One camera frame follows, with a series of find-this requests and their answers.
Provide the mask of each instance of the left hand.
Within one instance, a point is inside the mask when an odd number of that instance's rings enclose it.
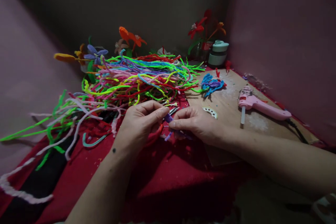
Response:
[[[130,107],[112,148],[118,146],[119,149],[130,151],[133,154],[139,153],[149,133],[159,128],[159,124],[168,113],[169,108],[153,100]]]

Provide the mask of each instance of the glue gun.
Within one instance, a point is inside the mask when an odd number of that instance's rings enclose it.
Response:
[[[292,114],[286,110],[281,110],[274,108],[265,102],[259,100],[255,95],[253,95],[252,89],[250,86],[246,85],[239,94],[238,106],[241,108],[241,120],[240,123],[245,123],[245,109],[249,110],[255,108],[260,112],[272,117],[275,120],[284,121],[289,119]]]

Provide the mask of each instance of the wire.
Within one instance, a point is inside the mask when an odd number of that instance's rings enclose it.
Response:
[[[307,140],[305,139],[305,137],[302,135],[301,131],[298,129],[298,127],[296,126],[295,123],[293,123],[290,119],[287,119],[286,122],[296,130],[296,132],[298,133],[298,135],[299,135],[299,137],[300,137],[300,141],[301,141],[302,143],[304,143],[304,144],[309,144],[309,143],[307,142]]]

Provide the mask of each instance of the blue pipe cleaner flower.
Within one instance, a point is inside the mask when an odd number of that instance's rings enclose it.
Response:
[[[89,54],[84,55],[84,58],[87,60],[94,60],[96,65],[102,65],[102,61],[100,60],[100,56],[106,55],[109,52],[107,50],[97,51],[92,45],[87,45],[87,50]]]

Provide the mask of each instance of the white container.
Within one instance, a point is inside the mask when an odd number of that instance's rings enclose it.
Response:
[[[216,40],[212,46],[209,54],[208,65],[210,67],[221,67],[226,59],[226,51],[228,50],[228,43],[222,40]]]

